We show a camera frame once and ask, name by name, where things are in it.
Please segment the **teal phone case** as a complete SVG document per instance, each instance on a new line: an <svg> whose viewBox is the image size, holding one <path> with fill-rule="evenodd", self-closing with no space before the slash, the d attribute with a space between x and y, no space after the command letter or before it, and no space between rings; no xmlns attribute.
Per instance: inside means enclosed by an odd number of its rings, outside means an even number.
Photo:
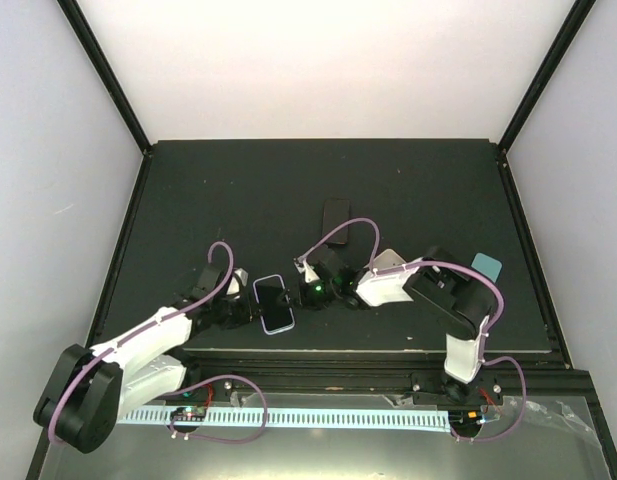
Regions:
<svg viewBox="0 0 617 480"><path fill-rule="evenodd" d="M479 252L474 256L471 267L493 283L496 283L501 274L503 264L501 261Z"/></svg>

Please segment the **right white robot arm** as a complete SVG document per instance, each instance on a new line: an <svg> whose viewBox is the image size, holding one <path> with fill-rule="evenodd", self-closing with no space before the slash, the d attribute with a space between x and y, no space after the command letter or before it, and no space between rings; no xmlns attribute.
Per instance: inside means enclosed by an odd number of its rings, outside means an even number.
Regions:
<svg viewBox="0 0 617 480"><path fill-rule="evenodd" d="M386 249L367 265L353 268L328 246L294 260L298 273L292 291L274 281L272 307L321 310L339 301L353 310L417 303L445 332L445 396L464 403L479 390L489 330L503 314L504 298L495 281L448 252L433 248L412 261Z"/></svg>

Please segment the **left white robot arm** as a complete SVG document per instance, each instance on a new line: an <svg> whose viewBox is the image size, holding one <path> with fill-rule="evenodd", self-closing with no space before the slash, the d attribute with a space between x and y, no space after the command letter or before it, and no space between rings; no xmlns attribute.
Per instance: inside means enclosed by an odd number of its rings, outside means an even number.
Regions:
<svg viewBox="0 0 617 480"><path fill-rule="evenodd" d="M209 264L191 292L103 343L74 344L59 356L33 410L50 442L98 449L118 421L159 397L195 397L203 376L181 347L220 321L249 318L248 274Z"/></svg>

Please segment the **beige phone case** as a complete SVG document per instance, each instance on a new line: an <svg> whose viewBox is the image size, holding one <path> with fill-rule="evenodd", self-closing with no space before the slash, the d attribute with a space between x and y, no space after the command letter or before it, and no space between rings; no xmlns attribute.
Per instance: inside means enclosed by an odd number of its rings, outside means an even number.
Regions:
<svg viewBox="0 0 617 480"><path fill-rule="evenodd" d="M381 271L393 267L398 267L405 263L405 260L393 249L385 249L379 253L370 266L371 271Z"/></svg>

